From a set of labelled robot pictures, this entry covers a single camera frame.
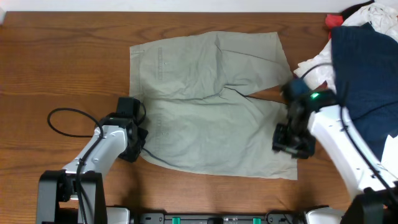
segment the pile of clothes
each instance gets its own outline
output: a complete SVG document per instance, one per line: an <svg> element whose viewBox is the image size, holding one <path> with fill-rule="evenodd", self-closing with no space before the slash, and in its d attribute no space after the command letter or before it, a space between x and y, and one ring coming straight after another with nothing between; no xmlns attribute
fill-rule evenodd
<svg viewBox="0 0 398 224"><path fill-rule="evenodd" d="M353 123L380 160L388 135L398 135L397 16L394 8L373 1L329 15L331 40L294 71L301 77L319 63L333 63L314 69L304 80L312 89L326 82L340 99L346 98Z"/></svg>

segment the wood grain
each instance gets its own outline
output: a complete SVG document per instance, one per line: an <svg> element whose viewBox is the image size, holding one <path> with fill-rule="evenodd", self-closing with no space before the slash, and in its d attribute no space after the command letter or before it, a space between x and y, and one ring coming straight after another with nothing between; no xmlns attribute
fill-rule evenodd
<svg viewBox="0 0 398 224"><path fill-rule="evenodd" d="M327 42L324 14L8 12L0 28L0 223L33 223L37 183L86 144L53 132L48 112L67 106L100 118L129 92L129 46L213 30L279 33L291 69ZM253 95L280 101L278 89ZM54 123L92 133L75 114ZM346 209L344 183L327 156L298 162L298 181L198 175L139 159L117 160L104 183L108 205L133 212L266 213L329 204Z"/></svg>

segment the red cloth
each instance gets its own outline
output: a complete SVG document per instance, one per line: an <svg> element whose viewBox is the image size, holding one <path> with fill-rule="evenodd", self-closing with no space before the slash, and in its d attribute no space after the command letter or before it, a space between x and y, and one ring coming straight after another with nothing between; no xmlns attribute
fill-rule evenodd
<svg viewBox="0 0 398 224"><path fill-rule="evenodd" d="M334 16L334 15L328 14L325 19L325 24L329 29L331 29L333 27L341 26L343 24L343 22L344 22L343 16Z"/></svg>

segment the gray-green cloth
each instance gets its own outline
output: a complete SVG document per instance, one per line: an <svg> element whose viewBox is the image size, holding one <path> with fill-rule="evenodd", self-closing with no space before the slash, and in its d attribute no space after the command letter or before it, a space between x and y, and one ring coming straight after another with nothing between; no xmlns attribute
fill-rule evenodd
<svg viewBox="0 0 398 224"><path fill-rule="evenodd" d="M141 156L199 174L297 179L296 160L275 154L285 105L246 98L292 78L277 33L209 32L130 48L130 95L149 131Z"/></svg>

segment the dark blue fabric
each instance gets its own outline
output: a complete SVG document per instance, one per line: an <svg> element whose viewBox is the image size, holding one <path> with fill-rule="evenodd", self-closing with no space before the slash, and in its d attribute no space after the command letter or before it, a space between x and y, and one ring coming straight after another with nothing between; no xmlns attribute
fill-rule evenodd
<svg viewBox="0 0 398 224"><path fill-rule="evenodd" d="M364 27L331 30L332 61L340 99L359 133L381 160L387 136L398 134L398 42Z"/></svg>

